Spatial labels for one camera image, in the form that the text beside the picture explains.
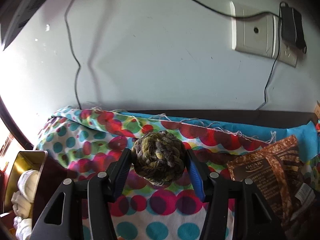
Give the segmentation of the white sock front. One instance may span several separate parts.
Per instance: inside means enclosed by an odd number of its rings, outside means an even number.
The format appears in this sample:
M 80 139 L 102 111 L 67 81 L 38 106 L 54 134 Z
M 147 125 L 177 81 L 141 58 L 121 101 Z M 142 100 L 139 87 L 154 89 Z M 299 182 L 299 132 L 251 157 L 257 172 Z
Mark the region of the white sock front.
M 20 175 L 17 186 L 25 198 L 35 198 L 38 177 L 39 172 L 37 170 L 27 170 Z

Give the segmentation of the white sock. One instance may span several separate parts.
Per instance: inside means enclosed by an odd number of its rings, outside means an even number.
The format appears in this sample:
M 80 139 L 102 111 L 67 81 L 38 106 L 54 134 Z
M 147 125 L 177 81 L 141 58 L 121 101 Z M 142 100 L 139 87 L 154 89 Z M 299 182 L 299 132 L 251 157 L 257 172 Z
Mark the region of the white sock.
M 14 218 L 14 228 L 16 229 L 16 238 L 18 240 L 29 240 L 32 233 L 32 219 L 16 216 Z
M 39 172 L 37 170 L 27 170 L 20 175 L 17 186 L 25 198 L 35 198 L 38 177 Z

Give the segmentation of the white sock back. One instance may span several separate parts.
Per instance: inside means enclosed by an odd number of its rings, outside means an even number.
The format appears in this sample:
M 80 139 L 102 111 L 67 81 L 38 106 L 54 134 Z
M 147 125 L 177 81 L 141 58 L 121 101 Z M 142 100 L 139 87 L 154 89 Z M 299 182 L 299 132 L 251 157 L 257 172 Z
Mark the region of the white sock back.
M 14 228 L 16 229 L 16 238 L 18 240 L 29 240 L 32 233 L 32 219 L 16 216 L 14 218 Z

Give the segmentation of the beige sock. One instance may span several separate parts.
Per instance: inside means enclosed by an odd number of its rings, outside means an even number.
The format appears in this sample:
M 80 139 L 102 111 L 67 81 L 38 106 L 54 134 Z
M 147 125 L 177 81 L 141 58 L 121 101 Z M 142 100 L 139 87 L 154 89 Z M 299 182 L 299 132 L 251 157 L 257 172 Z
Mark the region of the beige sock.
M 33 202 L 34 197 L 25 198 L 20 191 L 14 192 L 11 198 L 12 209 L 15 215 L 23 219 L 29 217 Z

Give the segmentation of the polka dot tablecloth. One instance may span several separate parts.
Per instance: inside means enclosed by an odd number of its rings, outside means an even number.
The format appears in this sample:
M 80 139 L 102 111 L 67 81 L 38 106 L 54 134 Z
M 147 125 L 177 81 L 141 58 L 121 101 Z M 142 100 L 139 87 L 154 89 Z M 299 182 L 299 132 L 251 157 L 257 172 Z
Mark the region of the polka dot tablecloth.
M 134 155 L 124 189 L 109 205 L 124 239 L 199 239 L 208 205 L 196 196 L 182 150 L 192 150 L 212 172 L 231 179 L 227 164 L 276 141 L 295 137 L 305 183 L 319 189 L 319 125 L 270 128 L 97 108 L 56 111 L 38 134 L 45 150 L 76 180 L 87 180 Z

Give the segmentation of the brown snack bag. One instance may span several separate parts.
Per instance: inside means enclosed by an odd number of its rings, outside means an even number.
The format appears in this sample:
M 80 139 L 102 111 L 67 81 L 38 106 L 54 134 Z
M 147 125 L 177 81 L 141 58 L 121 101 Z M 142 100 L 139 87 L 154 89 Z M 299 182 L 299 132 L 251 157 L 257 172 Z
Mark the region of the brown snack bag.
M 253 180 L 282 226 L 296 220 L 316 199 L 303 182 L 303 163 L 294 135 L 237 157 L 227 166 L 232 180 Z

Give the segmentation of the gold interior tin box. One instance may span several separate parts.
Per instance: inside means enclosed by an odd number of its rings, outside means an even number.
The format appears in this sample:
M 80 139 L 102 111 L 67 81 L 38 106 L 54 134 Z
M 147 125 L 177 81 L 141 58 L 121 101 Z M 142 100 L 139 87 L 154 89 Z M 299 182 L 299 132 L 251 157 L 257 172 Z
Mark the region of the gold interior tin box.
M 47 151 L 20 151 L 4 174 L 1 211 L 13 210 L 11 199 L 15 193 L 22 198 L 23 213 L 32 219 L 34 226 L 50 198 L 67 178 L 68 171 L 49 156 Z

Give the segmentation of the blue cloth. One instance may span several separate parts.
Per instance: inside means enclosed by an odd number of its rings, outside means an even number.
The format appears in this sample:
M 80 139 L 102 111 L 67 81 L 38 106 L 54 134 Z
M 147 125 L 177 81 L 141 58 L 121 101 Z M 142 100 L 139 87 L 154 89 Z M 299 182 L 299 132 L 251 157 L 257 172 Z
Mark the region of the blue cloth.
M 186 122 L 188 124 L 219 127 L 230 132 L 240 131 L 248 137 L 269 141 L 271 133 L 276 133 L 276 140 L 295 135 L 298 139 L 300 159 L 304 162 L 319 154 L 319 135 L 316 131 L 316 116 L 312 113 L 284 111 L 178 111 L 172 110 L 173 116 L 160 111 L 127 112 L 139 118 Z

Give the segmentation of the cardboard small box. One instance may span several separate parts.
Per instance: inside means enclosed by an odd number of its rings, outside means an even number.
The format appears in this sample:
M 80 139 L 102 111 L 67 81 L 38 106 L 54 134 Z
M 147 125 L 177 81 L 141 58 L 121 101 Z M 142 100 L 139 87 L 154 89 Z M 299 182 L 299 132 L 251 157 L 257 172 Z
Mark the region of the cardboard small box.
M 318 119 L 320 119 L 320 102 L 317 101 L 316 107 L 314 109 L 314 113 L 317 116 Z

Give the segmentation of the white power socket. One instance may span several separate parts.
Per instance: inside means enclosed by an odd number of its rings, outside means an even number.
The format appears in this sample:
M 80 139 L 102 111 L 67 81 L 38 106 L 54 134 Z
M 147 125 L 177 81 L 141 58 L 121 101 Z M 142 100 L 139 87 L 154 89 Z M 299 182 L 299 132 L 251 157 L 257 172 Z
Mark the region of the white power socket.
M 282 63 L 295 67 L 297 64 L 297 53 L 285 43 L 281 43 L 278 60 Z

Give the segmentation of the black power adapter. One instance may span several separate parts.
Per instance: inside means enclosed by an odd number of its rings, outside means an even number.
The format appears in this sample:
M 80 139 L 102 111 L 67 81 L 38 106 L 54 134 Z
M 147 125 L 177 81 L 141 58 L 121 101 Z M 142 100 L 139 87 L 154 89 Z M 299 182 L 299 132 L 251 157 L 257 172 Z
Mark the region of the black power adapter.
M 293 7 L 287 4 L 280 9 L 281 14 L 281 38 L 290 46 L 307 52 L 307 45 L 304 38 L 302 15 Z

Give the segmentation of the white wall plate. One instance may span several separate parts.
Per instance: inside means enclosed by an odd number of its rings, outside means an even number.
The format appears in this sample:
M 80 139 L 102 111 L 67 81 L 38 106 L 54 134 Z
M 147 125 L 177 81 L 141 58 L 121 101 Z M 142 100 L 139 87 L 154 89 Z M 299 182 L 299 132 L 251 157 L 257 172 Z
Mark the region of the white wall plate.
M 232 49 L 263 57 L 273 58 L 276 49 L 277 16 L 264 14 L 246 5 L 230 2 L 232 19 Z

